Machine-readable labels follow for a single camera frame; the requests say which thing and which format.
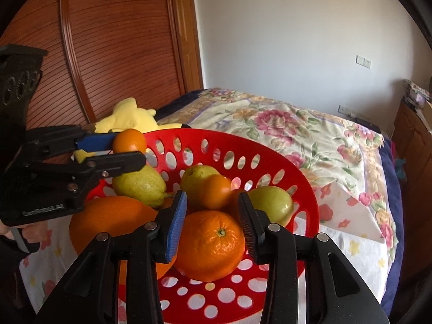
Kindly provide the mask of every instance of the fruit basket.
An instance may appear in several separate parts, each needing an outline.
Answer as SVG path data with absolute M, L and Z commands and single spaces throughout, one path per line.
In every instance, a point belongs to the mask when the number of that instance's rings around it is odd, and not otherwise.
M 211 130 L 169 129 L 144 134 L 148 163 L 166 181 L 167 191 L 180 187 L 181 176 L 191 165 L 213 166 L 232 179 L 233 188 L 249 190 L 257 185 L 276 185 L 292 194 L 295 213 L 287 229 L 293 231 L 294 218 L 304 212 L 305 235 L 318 233 L 319 215 L 314 192 L 301 171 L 276 151 L 255 141 Z M 89 195 L 103 197 L 113 190 L 106 180 Z M 298 274 L 304 265 L 298 262 Z M 164 321 L 172 324 L 230 323 L 262 310 L 268 265 L 257 266 L 247 251 L 229 276 L 214 282 L 199 282 L 171 268 L 161 278 L 159 293 Z M 125 289 L 119 297 L 125 301 Z

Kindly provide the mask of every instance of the blue fabric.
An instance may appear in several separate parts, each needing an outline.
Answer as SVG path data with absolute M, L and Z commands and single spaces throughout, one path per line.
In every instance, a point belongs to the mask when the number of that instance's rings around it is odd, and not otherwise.
M 394 263 L 391 266 L 390 273 L 387 278 L 387 288 L 384 297 L 381 301 L 381 307 L 388 316 L 392 310 L 394 297 L 396 295 L 397 286 L 399 284 L 400 268 L 402 266 L 403 257 L 403 212 L 402 212 L 402 196 L 400 193 L 399 180 L 396 177 L 396 172 L 393 166 L 392 142 L 385 138 L 384 147 L 379 149 L 381 155 L 382 166 L 384 169 L 385 181 L 387 183 L 388 204 L 396 223 L 396 236 L 399 240 L 396 248 Z

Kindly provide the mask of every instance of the white wall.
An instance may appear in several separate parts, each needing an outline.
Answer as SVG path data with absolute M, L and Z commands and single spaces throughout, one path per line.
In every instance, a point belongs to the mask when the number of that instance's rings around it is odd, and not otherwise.
M 381 128 L 408 78 L 427 87 L 432 51 L 398 0 L 195 0 L 205 87 L 226 87 Z M 372 68 L 356 64 L 356 55 Z

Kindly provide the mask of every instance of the pear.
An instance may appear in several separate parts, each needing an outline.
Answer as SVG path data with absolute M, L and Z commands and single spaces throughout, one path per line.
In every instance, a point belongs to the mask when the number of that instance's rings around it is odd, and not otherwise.
M 132 197 L 153 208 L 160 207 L 166 196 L 165 181 L 148 164 L 140 171 L 113 178 L 112 187 L 116 194 Z
M 191 210 L 200 208 L 200 189 L 201 182 L 210 175 L 219 174 L 219 172 L 208 165 L 194 165 L 186 169 L 180 182 L 180 189 L 187 195 L 187 206 Z
M 285 190 L 277 186 L 262 186 L 248 192 L 256 210 L 264 211 L 272 223 L 287 226 L 294 212 L 294 203 Z

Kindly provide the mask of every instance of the yellow plush toy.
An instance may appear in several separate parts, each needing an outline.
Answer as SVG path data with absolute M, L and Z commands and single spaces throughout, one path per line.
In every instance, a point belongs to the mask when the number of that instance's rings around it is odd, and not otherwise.
M 142 133 L 160 129 L 181 128 L 181 124 L 158 125 L 154 119 L 155 110 L 144 110 L 137 107 L 137 101 L 130 97 L 120 101 L 114 106 L 112 115 L 96 123 L 95 133 L 121 132 L 126 129 L 136 129 Z M 75 158 L 82 163 L 87 157 L 95 155 L 94 152 L 78 150 L 74 152 Z

